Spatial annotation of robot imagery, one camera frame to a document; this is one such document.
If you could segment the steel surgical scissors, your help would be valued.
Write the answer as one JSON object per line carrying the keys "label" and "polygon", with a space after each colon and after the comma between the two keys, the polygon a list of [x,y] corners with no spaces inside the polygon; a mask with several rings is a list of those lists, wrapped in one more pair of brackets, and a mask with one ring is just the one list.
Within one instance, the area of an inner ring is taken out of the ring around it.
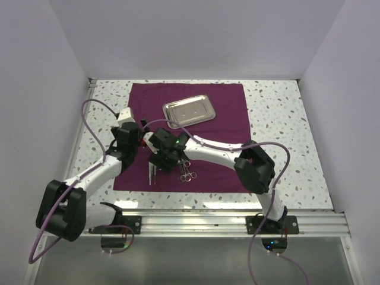
{"label": "steel surgical scissors", "polygon": [[187,170],[188,170],[188,167],[190,166],[190,162],[188,161],[182,161],[182,162],[179,162],[178,166],[179,166],[179,170],[180,170],[180,177],[179,177],[179,180],[181,182],[189,182],[191,180],[191,175],[188,174]]}

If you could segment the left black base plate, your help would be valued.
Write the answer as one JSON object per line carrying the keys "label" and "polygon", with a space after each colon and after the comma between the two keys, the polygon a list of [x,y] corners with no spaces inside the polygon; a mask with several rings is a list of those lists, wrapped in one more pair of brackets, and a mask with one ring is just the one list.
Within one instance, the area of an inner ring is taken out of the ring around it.
{"label": "left black base plate", "polygon": [[91,234],[135,234],[141,233],[142,217],[141,216],[119,216],[108,226],[97,226],[90,229]]}

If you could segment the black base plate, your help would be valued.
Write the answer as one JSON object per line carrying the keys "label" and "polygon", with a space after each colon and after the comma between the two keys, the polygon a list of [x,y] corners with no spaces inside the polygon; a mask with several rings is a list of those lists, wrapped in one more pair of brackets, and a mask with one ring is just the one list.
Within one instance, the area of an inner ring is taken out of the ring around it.
{"label": "black base plate", "polygon": [[[247,234],[254,234],[258,230],[263,219],[264,215],[262,213],[257,213],[254,216],[246,216],[245,223]],[[300,233],[297,217],[285,215],[279,221],[272,221],[267,218],[260,227],[258,233],[262,235],[297,235]]]}
{"label": "black base plate", "polygon": [[142,217],[141,216],[119,216],[108,226],[97,226],[90,229],[91,234],[135,234],[141,233]]}

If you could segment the steel forceps with rings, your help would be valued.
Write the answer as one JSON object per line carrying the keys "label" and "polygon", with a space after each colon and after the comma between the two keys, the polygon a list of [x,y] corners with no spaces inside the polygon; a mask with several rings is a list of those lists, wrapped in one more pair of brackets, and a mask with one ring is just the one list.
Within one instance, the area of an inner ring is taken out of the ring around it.
{"label": "steel forceps with rings", "polygon": [[197,174],[196,174],[194,171],[192,171],[192,170],[190,169],[190,167],[191,167],[191,165],[188,167],[187,172],[188,172],[188,174],[191,175],[191,180],[192,180],[192,179],[196,179],[196,178],[197,178]]}

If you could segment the stainless steel instrument tray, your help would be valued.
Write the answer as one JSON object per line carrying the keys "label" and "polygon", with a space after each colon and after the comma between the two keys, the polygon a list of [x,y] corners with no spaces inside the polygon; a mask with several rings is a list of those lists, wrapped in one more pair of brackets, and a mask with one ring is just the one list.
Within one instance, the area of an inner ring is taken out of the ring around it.
{"label": "stainless steel instrument tray", "polygon": [[179,129],[174,122],[186,127],[210,121],[216,117],[216,111],[206,94],[189,97],[162,107],[164,117],[170,129]]}

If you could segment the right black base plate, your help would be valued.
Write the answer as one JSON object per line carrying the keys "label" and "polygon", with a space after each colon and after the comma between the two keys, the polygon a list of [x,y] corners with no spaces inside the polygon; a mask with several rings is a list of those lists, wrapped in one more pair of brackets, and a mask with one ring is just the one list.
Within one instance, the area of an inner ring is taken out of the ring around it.
{"label": "right black base plate", "polygon": [[[258,230],[263,219],[264,215],[262,213],[257,213],[254,216],[246,216],[245,223],[247,234],[254,234]],[[272,221],[267,218],[260,227],[258,233],[262,235],[297,235],[300,233],[297,217],[285,215],[279,221]]]}

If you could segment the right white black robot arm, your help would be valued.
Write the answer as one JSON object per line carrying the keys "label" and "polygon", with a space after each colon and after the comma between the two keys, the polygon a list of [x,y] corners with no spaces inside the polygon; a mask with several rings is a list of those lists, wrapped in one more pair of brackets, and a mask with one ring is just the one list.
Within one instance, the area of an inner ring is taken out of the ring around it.
{"label": "right white black robot arm", "polygon": [[214,163],[235,171],[242,186],[255,194],[262,206],[265,228],[278,233],[286,225],[287,208],[276,192],[275,163],[262,143],[226,144],[185,131],[175,136],[164,128],[147,132],[143,141],[151,150],[149,162],[170,172],[180,160]]}

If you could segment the steel tweezers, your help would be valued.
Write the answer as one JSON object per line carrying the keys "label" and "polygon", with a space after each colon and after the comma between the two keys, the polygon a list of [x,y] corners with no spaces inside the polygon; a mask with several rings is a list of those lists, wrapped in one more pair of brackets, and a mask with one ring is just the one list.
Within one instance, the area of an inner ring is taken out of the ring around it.
{"label": "steel tweezers", "polygon": [[156,184],[157,181],[157,166],[153,165],[153,183]]}
{"label": "steel tweezers", "polygon": [[153,175],[154,175],[154,165],[152,163],[148,163],[148,179],[149,179],[149,185],[152,185]]}

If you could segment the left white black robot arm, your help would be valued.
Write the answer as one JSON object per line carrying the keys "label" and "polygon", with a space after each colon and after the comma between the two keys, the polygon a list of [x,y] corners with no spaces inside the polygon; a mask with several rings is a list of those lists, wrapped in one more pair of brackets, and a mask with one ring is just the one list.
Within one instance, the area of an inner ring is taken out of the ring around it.
{"label": "left white black robot arm", "polygon": [[85,229],[104,227],[110,233],[124,225],[122,210],[108,202],[88,207],[87,198],[133,164],[143,131],[131,118],[118,120],[111,129],[114,140],[97,163],[63,182],[48,183],[36,217],[36,226],[67,241],[76,240]]}

